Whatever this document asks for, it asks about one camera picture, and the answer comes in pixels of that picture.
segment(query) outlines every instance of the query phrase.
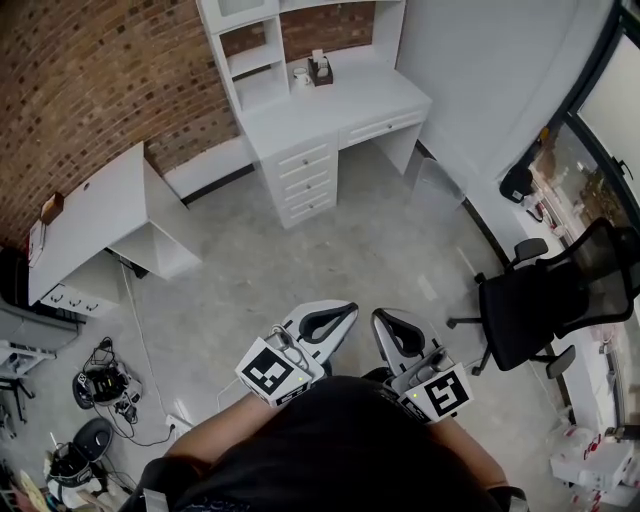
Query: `white desk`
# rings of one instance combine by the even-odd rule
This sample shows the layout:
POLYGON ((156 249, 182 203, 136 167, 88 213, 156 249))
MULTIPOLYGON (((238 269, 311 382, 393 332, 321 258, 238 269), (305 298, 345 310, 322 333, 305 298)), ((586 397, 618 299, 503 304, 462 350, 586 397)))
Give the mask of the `white desk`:
POLYGON ((103 249, 170 278, 201 261, 201 240, 188 210, 144 160, 140 143, 65 198, 29 271, 29 303, 101 316, 122 294, 120 265, 103 249))
POLYGON ((297 88, 241 117, 284 227, 335 206, 338 151, 375 139, 404 174, 431 100, 372 46, 327 54, 334 83, 297 88))

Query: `black bag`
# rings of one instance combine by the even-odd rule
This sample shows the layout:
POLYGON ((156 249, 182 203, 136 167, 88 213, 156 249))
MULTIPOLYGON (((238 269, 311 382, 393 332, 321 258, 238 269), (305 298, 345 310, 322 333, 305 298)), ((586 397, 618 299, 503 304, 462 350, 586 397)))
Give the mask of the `black bag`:
POLYGON ((0 251, 0 296, 19 308, 29 308, 29 262, 17 249, 0 251))
POLYGON ((515 165, 507 173, 500 184, 500 193, 509 201, 520 204, 522 200, 533 193, 533 174, 527 167, 515 165))

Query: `concrete floor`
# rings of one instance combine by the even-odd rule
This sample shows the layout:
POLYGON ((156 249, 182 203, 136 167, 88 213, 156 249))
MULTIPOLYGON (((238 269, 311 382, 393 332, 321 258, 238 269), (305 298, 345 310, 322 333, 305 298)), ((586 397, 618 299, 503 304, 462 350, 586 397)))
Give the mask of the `concrete floor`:
MULTIPOLYGON (((171 282, 153 275, 133 280, 133 294, 151 368, 128 299, 106 318, 90 320, 78 340, 55 361, 34 369, 27 384, 29 423, 1 453, 14 468, 43 482, 45 450, 71 440, 95 413, 80 410, 71 378, 104 336, 143 382, 136 440, 167 435, 165 412, 198 423, 217 411, 216 396, 235 377, 233 369, 258 335, 302 302, 352 300, 360 318, 333 361, 338 374, 362 375, 381 365, 369 315, 381 306, 425 316, 453 357, 465 364, 483 351, 475 326, 448 330, 449 313, 473 313, 473 276, 499 272, 487 242, 463 209, 446 224, 428 208, 417 208, 411 189, 372 144, 343 151, 338 207, 290 231, 277 220, 257 173, 199 199, 190 206, 207 233, 202 266, 171 282)), ((509 373, 492 362, 472 378, 476 401, 460 423, 503 465, 512 485, 528 494, 533 512, 564 510, 569 493, 552 478, 547 438, 560 406, 555 385, 533 367, 509 373)), ((232 387, 221 398, 242 393, 232 387)), ((143 448, 115 438, 109 455, 134 479, 169 443, 143 448)))

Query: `black office chair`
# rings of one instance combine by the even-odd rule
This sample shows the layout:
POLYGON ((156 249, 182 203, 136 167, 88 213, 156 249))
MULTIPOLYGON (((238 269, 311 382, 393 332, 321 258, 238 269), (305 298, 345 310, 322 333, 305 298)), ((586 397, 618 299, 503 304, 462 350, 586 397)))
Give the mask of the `black office chair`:
POLYGON ((574 346, 559 356, 536 355, 554 336, 560 339, 582 327, 631 317, 640 291, 640 281, 631 279, 630 270, 640 261, 638 240, 633 228, 616 229, 600 218, 554 258, 516 269, 548 251, 544 240, 534 238, 516 246, 516 258, 503 275, 485 279, 478 274, 481 316, 447 321, 451 329, 461 323, 484 328, 488 346, 473 375, 480 375, 493 355, 502 371, 532 360, 547 363, 550 379, 560 376, 576 357, 574 346))

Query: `white wall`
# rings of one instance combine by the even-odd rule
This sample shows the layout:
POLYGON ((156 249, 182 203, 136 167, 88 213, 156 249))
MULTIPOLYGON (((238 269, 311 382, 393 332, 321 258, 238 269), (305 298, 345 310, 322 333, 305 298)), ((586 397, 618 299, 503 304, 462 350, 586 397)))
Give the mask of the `white wall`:
POLYGON ((612 0, 409 0, 398 70, 433 99, 421 142, 465 174, 508 248, 521 228, 498 178, 535 140, 591 53, 612 0))

